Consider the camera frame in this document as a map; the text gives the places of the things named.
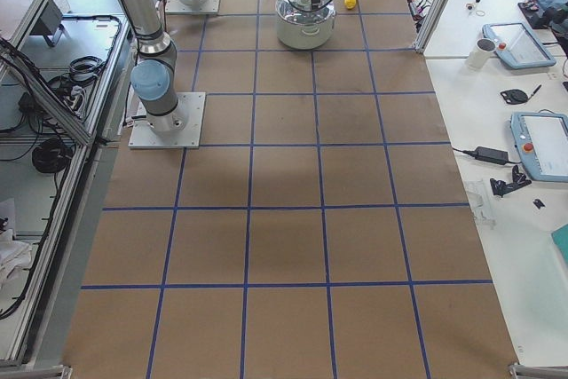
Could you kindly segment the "glass pot lid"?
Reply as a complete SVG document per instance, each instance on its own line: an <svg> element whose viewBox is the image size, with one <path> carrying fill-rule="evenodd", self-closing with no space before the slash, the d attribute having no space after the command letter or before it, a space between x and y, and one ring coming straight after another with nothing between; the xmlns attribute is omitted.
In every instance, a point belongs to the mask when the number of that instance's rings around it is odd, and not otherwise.
<svg viewBox="0 0 568 379"><path fill-rule="evenodd" d="M321 0L318 9L311 8L311 0L276 0L275 10L282 20L295 25L322 24L335 17L330 0Z"/></svg>

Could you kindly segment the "pale green cooking pot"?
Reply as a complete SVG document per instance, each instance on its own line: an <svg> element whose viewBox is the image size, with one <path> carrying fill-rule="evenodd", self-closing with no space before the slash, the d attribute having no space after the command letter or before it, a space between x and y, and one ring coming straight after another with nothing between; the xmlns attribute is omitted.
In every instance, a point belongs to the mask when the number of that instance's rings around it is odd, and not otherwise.
<svg viewBox="0 0 568 379"><path fill-rule="evenodd" d="M312 50L324 44L335 25L335 6L321 0L325 8L312 11L311 0L276 0L276 34L287 47Z"/></svg>

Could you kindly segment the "white mug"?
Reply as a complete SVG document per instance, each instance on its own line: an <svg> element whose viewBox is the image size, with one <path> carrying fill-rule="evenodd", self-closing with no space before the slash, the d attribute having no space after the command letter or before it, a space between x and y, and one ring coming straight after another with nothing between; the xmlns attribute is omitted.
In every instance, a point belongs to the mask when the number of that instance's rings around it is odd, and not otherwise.
<svg viewBox="0 0 568 379"><path fill-rule="evenodd" d="M495 49L496 44L494 40L489 38L478 39L469 53L469 56L466 58L466 66L474 70L481 69L493 55Z"/></svg>

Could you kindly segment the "far blue teach pendant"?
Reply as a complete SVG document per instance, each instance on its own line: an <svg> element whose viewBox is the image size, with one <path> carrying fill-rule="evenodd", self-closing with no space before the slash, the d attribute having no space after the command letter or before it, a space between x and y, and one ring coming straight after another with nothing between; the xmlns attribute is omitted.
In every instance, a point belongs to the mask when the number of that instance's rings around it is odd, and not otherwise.
<svg viewBox="0 0 568 379"><path fill-rule="evenodd" d="M509 68L552 67L556 59L524 22L484 24L483 35L492 39L498 58Z"/></svg>

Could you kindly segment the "blue teach pendant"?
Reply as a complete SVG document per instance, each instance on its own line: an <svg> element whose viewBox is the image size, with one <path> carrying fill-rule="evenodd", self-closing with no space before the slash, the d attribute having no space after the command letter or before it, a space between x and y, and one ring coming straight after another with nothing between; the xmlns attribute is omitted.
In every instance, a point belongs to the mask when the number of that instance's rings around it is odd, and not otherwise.
<svg viewBox="0 0 568 379"><path fill-rule="evenodd" d="M552 67L556 59L524 22L484 24L483 35L492 39L498 58L509 68Z"/></svg>
<svg viewBox="0 0 568 379"><path fill-rule="evenodd" d="M567 116L515 112L510 129L520 162L537 181L567 182Z"/></svg>

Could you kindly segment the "black pen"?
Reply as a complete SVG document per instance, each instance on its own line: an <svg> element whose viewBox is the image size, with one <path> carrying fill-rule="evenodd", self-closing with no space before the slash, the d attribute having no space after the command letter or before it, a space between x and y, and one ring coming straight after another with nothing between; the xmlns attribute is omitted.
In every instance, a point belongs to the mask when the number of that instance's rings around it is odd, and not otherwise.
<svg viewBox="0 0 568 379"><path fill-rule="evenodd" d="M542 84L539 84L539 85L534 89L534 91L530 94L530 96L529 96L528 99L531 99L534 95L536 95L536 94L538 93L538 91L541 89L541 87L542 87Z"/></svg>

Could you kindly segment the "brown paper table cover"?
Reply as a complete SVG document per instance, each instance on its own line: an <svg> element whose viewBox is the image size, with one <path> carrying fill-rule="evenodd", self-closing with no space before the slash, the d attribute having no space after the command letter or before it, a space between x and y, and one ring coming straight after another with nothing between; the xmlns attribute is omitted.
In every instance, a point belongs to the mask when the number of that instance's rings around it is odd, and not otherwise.
<svg viewBox="0 0 568 379"><path fill-rule="evenodd" d="M504 378L516 356L406 0L291 51L275 0L169 18L196 150L121 143L76 378Z"/></svg>

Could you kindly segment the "black power brick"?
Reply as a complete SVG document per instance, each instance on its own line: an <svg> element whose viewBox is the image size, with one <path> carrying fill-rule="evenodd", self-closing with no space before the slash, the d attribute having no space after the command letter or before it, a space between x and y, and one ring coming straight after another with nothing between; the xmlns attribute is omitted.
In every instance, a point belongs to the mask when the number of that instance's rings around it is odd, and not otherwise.
<svg viewBox="0 0 568 379"><path fill-rule="evenodd" d="M473 151L473 157L478 161L492 164L506 165L509 163L509 154L506 151L484 146L478 146Z"/></svg>

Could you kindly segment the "near blue teach pendant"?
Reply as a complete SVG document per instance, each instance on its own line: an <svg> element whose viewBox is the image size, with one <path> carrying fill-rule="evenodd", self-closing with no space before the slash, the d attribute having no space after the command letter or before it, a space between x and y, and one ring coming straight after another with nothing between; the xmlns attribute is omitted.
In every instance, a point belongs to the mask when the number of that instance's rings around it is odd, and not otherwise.
<svg viewBox="0 0 568 379"><path fill-rule="evenodd" d="M537 181L567 182L567 116L515 112L510 129L520 162Z"/></svg>

